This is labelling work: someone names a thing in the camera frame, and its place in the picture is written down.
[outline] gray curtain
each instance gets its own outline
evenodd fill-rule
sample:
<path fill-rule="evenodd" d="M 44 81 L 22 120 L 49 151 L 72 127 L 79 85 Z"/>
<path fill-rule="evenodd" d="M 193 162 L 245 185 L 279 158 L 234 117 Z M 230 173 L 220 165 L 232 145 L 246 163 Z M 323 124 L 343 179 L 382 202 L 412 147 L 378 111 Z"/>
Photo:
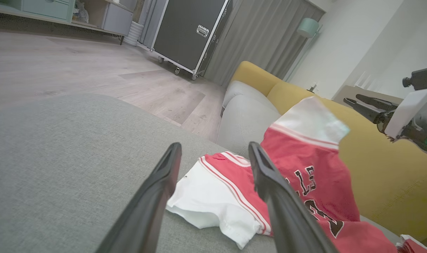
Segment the gray curtain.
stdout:
<path fill-rule="evenodd" d="M 307 38 L 296 33 L 303 18 L 324 11 L 305 0 L 237 0 L 204 78 L 228 85 L 242 61 L 284 78 Z"/>

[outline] floor lamp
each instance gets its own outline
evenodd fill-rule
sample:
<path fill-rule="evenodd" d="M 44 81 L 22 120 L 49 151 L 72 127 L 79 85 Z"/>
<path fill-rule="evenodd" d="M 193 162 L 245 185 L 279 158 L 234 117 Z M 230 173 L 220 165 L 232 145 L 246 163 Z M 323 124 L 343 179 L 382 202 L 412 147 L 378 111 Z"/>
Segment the floor lamp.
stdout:
<path fill-rule="evenodd" d="M 296 32 L 299 35 L 301 35 L 302 37 L 305 37 L 308 39 L 312 38 L 312 39 L 310 40 L 309 44 L 306 46 L 306 49 L 303 50 L 303 53 L 300 56 L 299 60 L 296 62 L 295 66 L 291 68 L 291 71 L 289 73 L 287 73 L 286 79 L 285 79 L 286 82 L 293 75 L 297 66 L 300 64 L 300 62 L 302 62 L 302 59 L 304 58 L 306 52 L 309 50 L 310 46 L 312 45 L 313 40 L 316 38 L 317 35 L 320 34 L 321 27 L 317 21 L 310 19 L 310 18 L 305 18 L 301 21 L 301 24 L 299 25 Z"/>

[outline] floor plank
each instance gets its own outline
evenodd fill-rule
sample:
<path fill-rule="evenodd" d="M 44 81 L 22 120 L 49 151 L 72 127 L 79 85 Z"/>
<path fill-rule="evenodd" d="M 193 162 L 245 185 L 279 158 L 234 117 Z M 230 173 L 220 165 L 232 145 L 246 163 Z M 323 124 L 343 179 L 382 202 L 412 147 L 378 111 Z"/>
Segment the floor plank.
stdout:
<path fill-rule="evenodd" d="M 215 141 L 225 90 L 116 39 L 0 29 L 0 109 L 72 93 L 121 99 Z"/>

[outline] white sleeve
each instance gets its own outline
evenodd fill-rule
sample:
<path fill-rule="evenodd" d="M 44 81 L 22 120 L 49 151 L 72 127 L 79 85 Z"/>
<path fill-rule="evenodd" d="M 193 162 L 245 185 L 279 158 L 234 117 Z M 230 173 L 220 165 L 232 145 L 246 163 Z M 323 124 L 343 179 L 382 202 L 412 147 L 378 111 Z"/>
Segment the white sleeve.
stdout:
<path fill-rule="evenodd" d="M 230 189 L 199 161 L 176 184 L 166 208 L 199 229 L 219 226 L 240 249 L 260 229 L 257 220 L 237 202 Z"/>

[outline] red and white shirt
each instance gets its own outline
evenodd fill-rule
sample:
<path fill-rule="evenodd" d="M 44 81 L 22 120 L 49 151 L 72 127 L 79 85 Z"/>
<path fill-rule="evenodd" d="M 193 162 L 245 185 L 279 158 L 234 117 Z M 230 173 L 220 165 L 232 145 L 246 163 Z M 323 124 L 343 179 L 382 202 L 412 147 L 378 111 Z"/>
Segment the red and white shirt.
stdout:
<path fill-rule="evenodd" d="M 395 253 L 379 229 L 360 221 L 349 170 L 339 159 L 339 141 L 348 131 L 310 97 L 274 122 L 261 146 L 340 252 Z M 178 182 L 167 209 L 199 228 L 219 226 L 239 248 L 255 233 L 272 235 L 250 163 L 231 152 L 201 157 Z"/>

